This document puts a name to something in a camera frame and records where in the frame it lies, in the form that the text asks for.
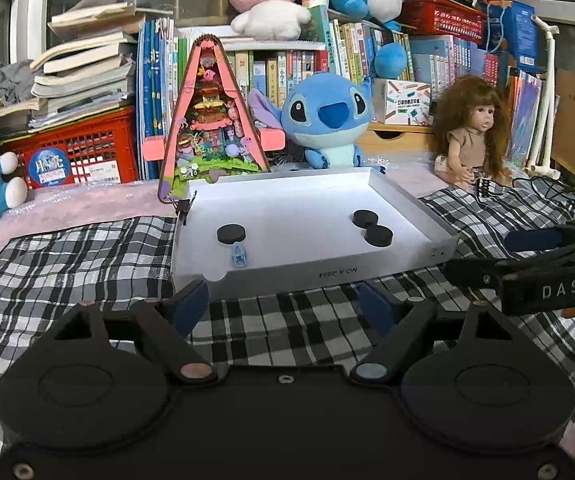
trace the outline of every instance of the purple ear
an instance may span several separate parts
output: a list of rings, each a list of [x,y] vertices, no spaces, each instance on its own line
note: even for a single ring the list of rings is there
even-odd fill
[[[258,89],[253,88],[248,92],[248,106],[254,114],[254,118],[269,128],[283,129],[281,126],[281,110],[263,95]]]

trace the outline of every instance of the plush toy eye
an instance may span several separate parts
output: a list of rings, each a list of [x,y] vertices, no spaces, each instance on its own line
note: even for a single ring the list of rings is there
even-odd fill
[[[307,122],[303,102],[294,101],[289,109],[289,116],[292,118],[293,121],[296,121],[297,123]]]
[[[354,94],[354,103],[357,105],[357,114],[361,115],[365,111],[365,101],[360,94]]]

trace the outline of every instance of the stitch's nose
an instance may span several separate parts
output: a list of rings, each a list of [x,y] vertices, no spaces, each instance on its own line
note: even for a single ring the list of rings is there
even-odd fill
[[[319,108],[319,119],[328,128],[340,128],[349,116],[349,108],[345,103],[335,103],[333,105]]]

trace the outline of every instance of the blue gift bag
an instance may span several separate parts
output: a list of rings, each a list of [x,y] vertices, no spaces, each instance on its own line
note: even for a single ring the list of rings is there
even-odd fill
[[[489,52],[507,50],[516,60],[517,68],[536,72],[536,25],[532,21],[534,7],[522,2],[496,2],[487,6],[487,22],[483,27],[484,45]]]

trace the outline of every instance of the light blue plastic clip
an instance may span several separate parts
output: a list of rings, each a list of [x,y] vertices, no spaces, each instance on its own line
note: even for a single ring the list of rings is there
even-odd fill
[[[232,244],[232,264],[234,267],[246,267],[247,256],[245,254],[245,247],[241,242],[234,242]]]

